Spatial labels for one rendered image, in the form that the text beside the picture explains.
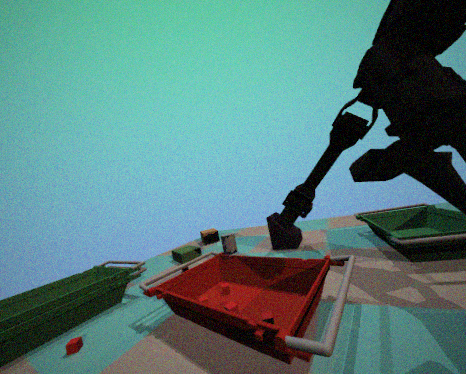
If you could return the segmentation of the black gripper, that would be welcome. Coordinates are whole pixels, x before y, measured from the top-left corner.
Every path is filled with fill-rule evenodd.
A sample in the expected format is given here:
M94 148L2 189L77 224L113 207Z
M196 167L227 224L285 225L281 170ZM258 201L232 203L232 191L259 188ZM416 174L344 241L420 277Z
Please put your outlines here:
M431 54L416 55L392 68L377 84L373 109L391 124L385 149L369 149L349 170L354 182L387 181L406 174L466 214L466 183L452 165L452 152L430 143L446 136L466 162L466 91Z

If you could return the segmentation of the green rectangular block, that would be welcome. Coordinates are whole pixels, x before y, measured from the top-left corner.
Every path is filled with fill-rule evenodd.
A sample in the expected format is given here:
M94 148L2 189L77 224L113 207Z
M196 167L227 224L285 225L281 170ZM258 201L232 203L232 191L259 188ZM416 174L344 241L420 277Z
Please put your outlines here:
M173 260L185 264L186 262L201 256L201 249L194 246L179 247L172 250Z

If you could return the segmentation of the brown block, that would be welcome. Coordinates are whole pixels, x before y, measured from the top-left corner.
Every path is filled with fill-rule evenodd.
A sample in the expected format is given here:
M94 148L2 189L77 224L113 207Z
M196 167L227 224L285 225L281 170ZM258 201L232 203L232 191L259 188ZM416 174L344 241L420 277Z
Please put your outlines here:
M201 240L204 245L219 242L218 230L212 228L204 231L200 231Z

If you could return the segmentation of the red plastic tray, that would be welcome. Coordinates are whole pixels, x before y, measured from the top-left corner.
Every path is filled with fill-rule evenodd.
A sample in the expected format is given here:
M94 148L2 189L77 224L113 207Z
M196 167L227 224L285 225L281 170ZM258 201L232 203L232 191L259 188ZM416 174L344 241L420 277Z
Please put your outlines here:
M268 256L212 257L143 294L164 299L174 313L288 365L312 353L287 348L285 336L304 336L322 297L330 265L344 261ZM223 294L222 284L230 293ZM208 304L199 302L206 296ZM239 312L224 309L230 302ZM274 324L262 322L271 311Z

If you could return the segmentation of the grey cylinder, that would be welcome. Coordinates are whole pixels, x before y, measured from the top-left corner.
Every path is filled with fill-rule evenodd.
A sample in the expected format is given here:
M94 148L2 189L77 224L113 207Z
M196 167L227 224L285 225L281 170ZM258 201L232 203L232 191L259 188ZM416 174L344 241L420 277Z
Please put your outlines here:
M238 252L234 233L221 235L221 241L224 255L231 255Z

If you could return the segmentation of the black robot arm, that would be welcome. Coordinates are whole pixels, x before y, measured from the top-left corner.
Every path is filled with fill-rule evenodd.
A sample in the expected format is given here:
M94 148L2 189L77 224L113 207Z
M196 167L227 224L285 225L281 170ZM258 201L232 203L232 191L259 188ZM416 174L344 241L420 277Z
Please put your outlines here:
M357 100L367 106L375 97L379 81L399 63L416 55L436 57L449 48L466 30L466 0L390 0L379 23L372 46L360 61L353 88L362 88L340 110L329 133L330 145L303 184L291 190L286 206L275 221L291 231L296 220L312 210L315 189L341 153L363 139L373 127L379 109L372 110L372 123L342 112ZM303 213L302 213L303 212Z

